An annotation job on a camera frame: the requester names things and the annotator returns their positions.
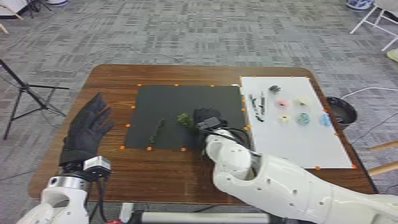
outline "cable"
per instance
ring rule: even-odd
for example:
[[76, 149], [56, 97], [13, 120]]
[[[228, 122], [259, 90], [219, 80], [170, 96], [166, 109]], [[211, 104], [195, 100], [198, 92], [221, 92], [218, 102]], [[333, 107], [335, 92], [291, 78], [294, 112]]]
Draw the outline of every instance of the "cable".
[[13, 177], [19, 177], [19, 176], [24, 175], [24, 174], [33, 173], [33, 171], [35, 171], [35, 170], [29, 170], [29, 171], [26, 171], [26, 172], [22, 172], [22, 173], [19, 173], [19, 174], [15, 174], [15, 175], [12, 175], [12, 176], [1, 178], [0, 181], [12, 179]]
[[102, 222], [108, 223], [108, 220], [106, 220], [106, 217], [104, 217], [104, 212], [102, 212], [102, 195], [104, 195], [104, 192], [106, 192], [106, 182], [108, 182], [108, 178], [104, 177], [104, 180], [102, 180], [102, 184], [99, 183], [99, 187], [97, 187], [97, 193], [99, 193], [99, 215], [100, 215], [100, 219], [102, 219]]
[[93, 218], [93, 215], [95, 215], [97, 206], [99, 206], [99, 201], [95, 202], [95, 205], [93, 205], [93, 209], [92, 209], [92, 212], [90, 212], [88, 222], [92, 221], [92, 218]]
[[362, 137], [369, 134], [369, 132], [372, 131], [372, 129], [388, 121], [388, 119], [398, 115], [398, 113], [394, 113], [386, 119], [379, 122], [379, 124], [376, 126], [372, 126], [372, 128], [365, 131], [365, 133], [360, 135], [360, 137], [355, 139], [355, 141], [349, 143], [351, 145], [356, 143], [356, 141], [362, 139]]
[[358, 89], [356, 91], [353, 91], [351, 93], [347, 93], [344, 96], [340, 96], [340, 99], [344, 99], [347, 96], [351, 96], [353, 94], [360, 93], [363, 90], [369, 90], [369, 89], [390, 90], [390, 91], [398, 92], [398, 89], [392, 89], [392, 88], [365, 87], [365, 88]]
[[92, 218], [95, 216], [95, 211], [97, 211], [97, 208], [99, 208], [100, 219], [102, 219], [102, 222], [106, 223], [106, 217], [104, 217], [104, 213], [102, 213], [102, 195], [104, 195], [104, 192], [106, 192], [106, 182], [108, 182], [106, 177], [104, 177], [102, 183], [100, 183], [100, 180], [95, 181], [97, 202], [95, 202], [93, 209], [92, 209], [92, 212], [90, 212], [88, 222], [92, 221]]
[[209, 205], [207, 207], [196, 209], [193, 212], [202, 212], [203, 210], [207, 210], [207, 209], [211, 209], [211, 208], [214, 208], [214, 207], [216, 207], [216, 205]]
[[248, 136], [248, 134], [246, 134], [246, 132], [241, 130], [241, 129], [237, 129], [237, 128], [225, 128], [227, 130], [234, 130], [234, 131], [237, 131], [239, 133], [243, 133], [243, 135], [244, 135], [244, 143], [246, 143], [246, 147], [248, 147], [248, 149], [251, 148], [251, 143], [250, 143], [250, 136]]
[[198, 129], [198, 131], [203, 132], [209, 135], [216, 135], [216, 136], [223, 137], [225, 139], [228, 139], [230, 141], [234, 141], [239, 144], [237, 140], [232, 137], [228, 137], [228, 136], [207, 131], [207, 130], [202, 130], [202, 129]]
[[90, 190], [92, 190], [92, 184], [88, 184], [86, 197], [84, 197], [84, 201], [83, 201], [83, 207], [84, 207], [84, 210], [86, 210], [86, 205], [88, 205]]
[[394, 184], [392, 186], [388, 186], [386, 190], [385, 190], [385, 194], [388, 193], [388, 190], [398, 187], [398, 184]]
[[45, 117], [45, 115], [44, 115], [44, 113], [42, 113], [42, 110], [40, 110], [40, 116], [42, 116], [42, 118], [44, 118], [44, 121], [45, 121], [47, 125], [49, 125], [52, 128], [58, 128], [60, 125], [54, 125], [54, 124], [49, 122], [47, 117]]

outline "white board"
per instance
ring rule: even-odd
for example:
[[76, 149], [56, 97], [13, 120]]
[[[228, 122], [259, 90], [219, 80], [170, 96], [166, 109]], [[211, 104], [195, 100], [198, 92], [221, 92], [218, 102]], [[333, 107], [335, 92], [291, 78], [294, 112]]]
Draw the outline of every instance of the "white board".
[[[276, 85], [280, 91], [267, 90]], [[255, 119], [248, 94], [260, 103], [264, 96], [264, 121]], [[241, 77], [241, 94], [250, 123], [253, 149], [259, 153], [285, 158], [303, 168], [351, 168], [351, 161], [331, 125], [321, 125], [323, 106], [305, 77]], [[296, 122], [299, 113], [308, 115], [308, 124]]]

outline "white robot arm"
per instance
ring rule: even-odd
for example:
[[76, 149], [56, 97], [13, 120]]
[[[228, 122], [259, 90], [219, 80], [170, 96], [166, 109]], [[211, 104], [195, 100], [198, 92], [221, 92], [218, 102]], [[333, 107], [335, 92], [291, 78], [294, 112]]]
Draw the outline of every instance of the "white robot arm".
[[[223, 129], [212, 132], [232, 137]], [[221, 192], [283, 218], [321, 224], [398, 223], [395, 196], [365, 195], [340, 188], [285, 159], [255, 155], [218, 135], [205, 138], [205, 154], [214, 162], [212, 183]]]

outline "black wire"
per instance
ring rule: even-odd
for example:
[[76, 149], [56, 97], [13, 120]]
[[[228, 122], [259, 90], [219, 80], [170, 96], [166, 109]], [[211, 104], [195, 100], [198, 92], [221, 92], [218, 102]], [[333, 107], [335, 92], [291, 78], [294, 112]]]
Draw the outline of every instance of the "black wire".
[[19, 177], [20, 175], [24, 175], [24, 174], [28, 174], [28, 173], [33, 173], [33, 171], [35, 171], [35, 170], [29, 170], [29, 171], [26, 171], [26, 172], [22, 172], [22, 173], [19, 173], [19, 174], [15, 174], [15, 175], [12, 175], [12, 176], [1, 178], [0, 181], [8, 180], [10, 178]]
[[40, 110], [40, 116], [42, 116], [42, 119], [44, 119], [47, 125], [49, 125], [52, 128], [58, 128], [60, 125], [54, 125], [54, 124], [49, 122], [49, 119], [47, 119], [47, 117], [45, 117], [45, 115], [44, 115], [44, 113], [42, 113], [42, 110]]
[[106, 223], [106, 217], [104, 217], [104, 213], [102, 213], [102, 195], [104, 195], [104, 191], [106, 191], [106, 182], [108, 182], [108, 178], [104, 178], [102, 183], [100, 183], [100, 180], [95, 181], [97, 202], [95, 202], [93, 209], [90, 212], [88, 222], [92, 221], [92, 218], [95, 216], [95, 211], [99, 208], [100, 219], [102, 219], [102, 222]]
[[106, 192], [106, 182], [108, 182], [108, 178], [104, 177], [102, 185], [99, 184], [99, 188], [97, 188], [97, 192], [99, 192], [99, 215], [100, 215], [104, 223], [108, 223], [104, 212], [102, 212], [102, 195], [104, 195], [104, 192]]
[[239, 133], [243, 133], [243, 135], [244, 135], [244, 144], [246, 144], [246, 147], [248, 147], [248, 149], [251, 148], [251, 143], [250, 143], [250, 136], [248, 136], [248, 134], [246, 134], [246, 132], [241, 130], [241, 129], [237, 129], [237, 128], [225, 128], [227, 130], [234, 130], [234, 131], [237, 131]]
[[86, 189], [86, 197], [84, 197], [84, 202], [83, 202], [84, 209], [86, 209], [86, 205], [88, 205], [90, 190], [92, 190], [92, 184], [88, 184], [88, 189]]
[[365, 133], [360, 135], [360, 137], [355, 139], [355, 141], [349, 143], [351, 145], [356, 143], [356, 141], [362, 139], [362, 137], [369, 134], [369, 132], [372, 131], [372, 129], [388, 121], [388, 119], [398, 115], [398, 113], [394, 113], [386, 119], [381, 121], [381, 123], [365, 131]]
[[203, 133], [209, 134], [209, 135], [216, 135], [216, 136], [223, 137], [225, 139], [228, 139], [230, 141], [234, 141], [234, 142], [239, 144], [237, 140], [235, 140], [232, 137], [228, 137], [228, 136], [225, 136], [225, 135], [221, 135], [221, 134], [218, 134], [218, 133], [207, 131], [207, 130], [200, 130], [200, 129], [198, 129], [198, 131], [203, 132]]
[[211, 208], [214, 208], [214, 207], [216, 207], [216, 205], [209, 205], [207, 207], [196, 209], [193, 212], [202, 212], [203, 210], [207, 210], [207, 209], [211, 209]]
[[90, 212], [88, 222], [92, 221], [92, 218], [93, 218], [93, 215], [95, 215], [97, 206], [99, 206], [99, 201], [95, 202], [95, 205], [93, 205], [93, 209], [92, 209], [92, 212]]

